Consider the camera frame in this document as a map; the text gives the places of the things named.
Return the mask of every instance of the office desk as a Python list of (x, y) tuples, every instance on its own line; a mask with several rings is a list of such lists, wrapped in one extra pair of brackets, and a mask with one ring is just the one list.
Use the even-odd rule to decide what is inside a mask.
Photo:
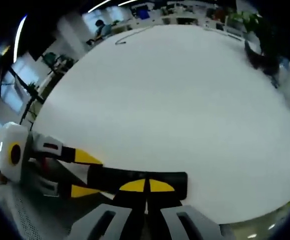
[(191, 204), (218, 224), (290, 201), (290, 108), (247, 61), (244, 42), (164, 25), (79, 60), (51, 92), (33, 130), (105, 166), (185, 171)]
[(203, 26), (206, 21), (209, 21), (211, 28), (216, 28), (216, 23), (220, 23), (219, 21), (212, 20), (205, 16), (205, 11), (176, 11), (175, 13), (168, 15), (152, 14), (151, 17), (147, 19), (132, 18), (128, 21), (119, 22), (117, 25), (112, 27), (112, 31), (115, 33), (116, 30), (120, 29), (127, 31), (129, 29), (146, 28), (156, 25), (176, 25), (180, 18), (193, 19), (199, 26)]

